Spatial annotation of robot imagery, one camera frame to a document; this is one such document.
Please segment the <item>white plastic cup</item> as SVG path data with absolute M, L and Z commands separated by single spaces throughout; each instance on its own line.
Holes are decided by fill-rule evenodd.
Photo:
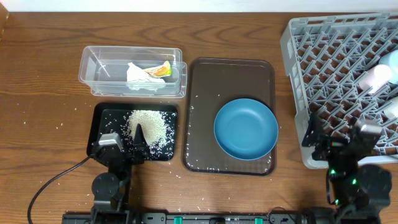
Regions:
M 383 113 L 388 119 L 396 119 L 398 117 L 398 97 L 386 102 Z

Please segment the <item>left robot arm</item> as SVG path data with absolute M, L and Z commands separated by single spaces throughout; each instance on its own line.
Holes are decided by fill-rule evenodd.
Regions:
M 107 172 L 93 181 L 94 206 L 91 223 L 140 223 L 137 212 L 129 209 L 132 166 L 143 164 L 150 150 L 140 124 L 136 126 L 133 147 L 128 149 L 117 133 L 102 135 L 93 144 L 90 157 L 106 166 Z

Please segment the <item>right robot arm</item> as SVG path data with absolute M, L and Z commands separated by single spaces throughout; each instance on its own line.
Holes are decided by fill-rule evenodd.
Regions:
M 374 121 L 354 118 L 348 139 L 333 137 L 317 115 L 310 115 L 302 145 L 315 148 L 314 160 L 327 162 L 326 198 L 336 208 L 308 208 L 297 223 L 380 223 L 380 211 L 391 203 L 392 175 L 380 166 L 358 162 L 372 154 L 381 132 Z

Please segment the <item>pile of white rice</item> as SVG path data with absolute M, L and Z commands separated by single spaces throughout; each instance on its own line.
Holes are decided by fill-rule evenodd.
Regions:
M 119 134 L 123 145 L 132 148 L 136 126 L 141 125 L 149 146 L 148 160 L 168 161 L 174 156 L 176 112 L 154 110 L 104 110 L 98 134 Z

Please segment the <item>yellow green snack wrapper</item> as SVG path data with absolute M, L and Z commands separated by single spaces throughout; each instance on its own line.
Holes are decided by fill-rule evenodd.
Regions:
M 169 61 L 165 61 L 162 65 L 145 68 L 144 71 L 154 78 L 171 76 L 172 66 Z

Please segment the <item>pink plastic cup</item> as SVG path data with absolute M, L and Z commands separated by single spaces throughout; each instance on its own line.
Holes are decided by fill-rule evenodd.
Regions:
M 387 65 L 376 65 L 368 70 L 358 85 L 362 90 L 368 90 L 369 94 L 377 92 L 392 78 L 392 70 Z

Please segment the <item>dark blue plate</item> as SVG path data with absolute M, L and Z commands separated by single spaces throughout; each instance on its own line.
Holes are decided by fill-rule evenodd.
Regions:
M 266 104 L 239 98 L 221 107 L 215 116 L 213 132 L 226 154 L 239 160 L 254 161 L 276 146 L 279 125 Z

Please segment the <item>light blue small bowl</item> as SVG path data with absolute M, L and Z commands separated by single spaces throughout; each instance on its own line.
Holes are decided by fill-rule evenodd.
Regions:
M 379 64 L 387 65 L 391 69 L 392 78 L 389 80 L 389 83 L 398 84 L 398 50 L 382 56 Z

